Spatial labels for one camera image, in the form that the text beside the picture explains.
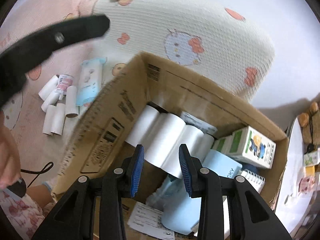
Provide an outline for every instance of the hello kitty print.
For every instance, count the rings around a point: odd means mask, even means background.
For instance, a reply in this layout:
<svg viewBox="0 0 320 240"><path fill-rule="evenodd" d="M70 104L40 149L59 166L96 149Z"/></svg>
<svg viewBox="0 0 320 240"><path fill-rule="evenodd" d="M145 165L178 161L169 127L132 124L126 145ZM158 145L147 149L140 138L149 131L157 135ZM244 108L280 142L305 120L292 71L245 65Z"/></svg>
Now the hello kitty print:
<svg viewBox="0 0 320 240"><path fill-rule="evenodd" d="M177 30L169 32L164 40L168 59L182 66L201 63L200 55L204 52L204 48L200 37Z"/></svg>

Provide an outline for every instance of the paper sheet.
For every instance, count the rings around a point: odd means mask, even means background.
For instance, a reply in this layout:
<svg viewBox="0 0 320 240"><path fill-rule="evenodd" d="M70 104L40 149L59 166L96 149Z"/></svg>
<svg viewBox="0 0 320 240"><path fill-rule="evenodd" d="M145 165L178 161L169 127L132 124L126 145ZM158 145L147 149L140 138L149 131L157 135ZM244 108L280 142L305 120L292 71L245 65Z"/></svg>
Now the paper sheet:
<svg viewBox="0 0 320 240"><path fill-rule="evenodd" d="M174 232L161 223L163 212L137 202L129 218L128 225L141 233L162 240L175 240Z"/></svg>

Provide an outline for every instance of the black cable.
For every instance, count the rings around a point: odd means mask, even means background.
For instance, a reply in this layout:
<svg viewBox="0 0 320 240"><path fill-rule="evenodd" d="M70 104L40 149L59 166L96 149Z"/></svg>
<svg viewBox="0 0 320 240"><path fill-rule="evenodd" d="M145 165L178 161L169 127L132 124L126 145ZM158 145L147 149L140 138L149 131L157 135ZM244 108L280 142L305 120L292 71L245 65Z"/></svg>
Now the black cable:
<svg viewBox="0 0 320 240"><path fill-rule="evenodd" d="M54 166L53 162L48 162L41 171L28 171L28 170L23 170L21 169L21 172L23 173L28 173L28 174L34 174L36 175L36 177L33 179L33 181L30 182L30 184L28 185L28 187L31 186L31 184L39 177L39 175L44 174L46 172L48 172L49 170L51 170Z"/></svg>

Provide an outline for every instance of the pink floral clothing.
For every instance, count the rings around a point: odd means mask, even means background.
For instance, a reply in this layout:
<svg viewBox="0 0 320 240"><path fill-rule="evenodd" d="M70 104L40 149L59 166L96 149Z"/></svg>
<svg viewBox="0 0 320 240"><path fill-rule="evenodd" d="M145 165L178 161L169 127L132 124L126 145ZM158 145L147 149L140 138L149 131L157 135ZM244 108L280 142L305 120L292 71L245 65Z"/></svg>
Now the pink floral clothing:
<svg viewBox="0 0 320 240"><path fill-rule="evenodd" d="M24 240L30 240L44 220L42 209L28 195L16 201L7 193L0 191L0 206Z"/></svg>

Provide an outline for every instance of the white fabric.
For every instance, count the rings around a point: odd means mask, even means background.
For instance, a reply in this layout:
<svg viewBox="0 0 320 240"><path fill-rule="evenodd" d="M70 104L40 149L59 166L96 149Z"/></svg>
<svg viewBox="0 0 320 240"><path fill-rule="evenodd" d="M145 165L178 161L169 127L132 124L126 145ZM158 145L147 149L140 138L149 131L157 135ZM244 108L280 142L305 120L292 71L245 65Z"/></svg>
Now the white fabric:
<svg viewBox="0 0 320 240"><path fill-rule="evenodd" d="M274 58L269 36L220 4L204 0L98 0L111 27L95 50L113 67L143 50L169 58L249 101Z"/></svg>

